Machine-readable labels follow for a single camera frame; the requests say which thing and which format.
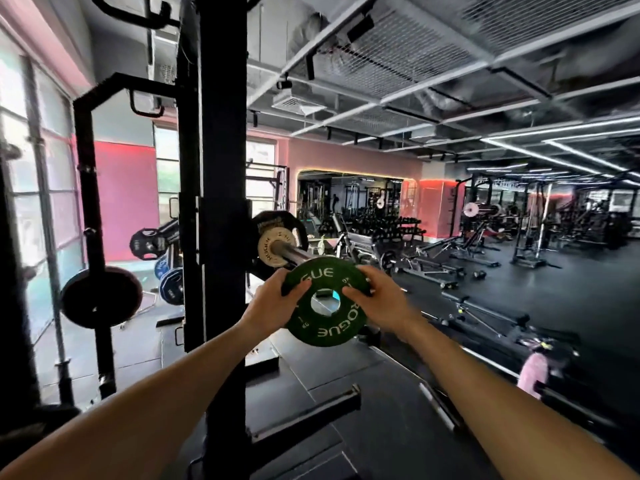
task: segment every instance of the hand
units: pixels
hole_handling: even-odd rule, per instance
[[[372,296],[348,286],[342,288],[342,292],[361,306],[372,322],[404,339],[405,325],[416,314],[407,303],[404,291],[388,275],[373,266],[358,266],[358,269],[369,279]]]
[[[287,273],[281,268],[260,285],[240,319],[239,324],[256,332],[260,341],[287,324],[298,300],[311,286],[311,280],[304,280],[283,296],[282,284]]]

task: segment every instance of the forearm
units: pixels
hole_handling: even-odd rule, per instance
[[[586,432],[464,353],[419,314],[404,335],[505,480],[638,478]]]
[[[226,331],[46,437],[0,480],[158,478],[260,339],[247,327]]]

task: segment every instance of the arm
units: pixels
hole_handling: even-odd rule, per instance
[[[64,425],[0,480],[156,479],[236,365],[289,320],[310,282],[286,297],[278,270],[231,329]]]
[[[420,354],[505,480],[639,477],[585,431],[462,351],[406,302],[382,271],[361,266],[374,291],[348,298]]]

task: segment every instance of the green weight plate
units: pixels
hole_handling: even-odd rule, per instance
[[[342,294],[342,287],[352,286],[363,293],[370,293],[364,274],[350,262],[332,256],[318,257],[290,272],[282,285],[282,293],[288,294],[300,281],[308,279],[311,279],[311,288],[300,298],[287,323],[293,336],[317,347],[333,347],[355,337],[367,316]],[[334,290],[340,297],[340,307],[331,316],[321,315],[312,308],[311,300],[318,290]]]

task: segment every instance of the weight plate hole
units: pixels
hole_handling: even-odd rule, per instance
[[[329,288],[318,290],[311,297],[311,309],[324,317],[330,317],[340,309],[340,295]]]

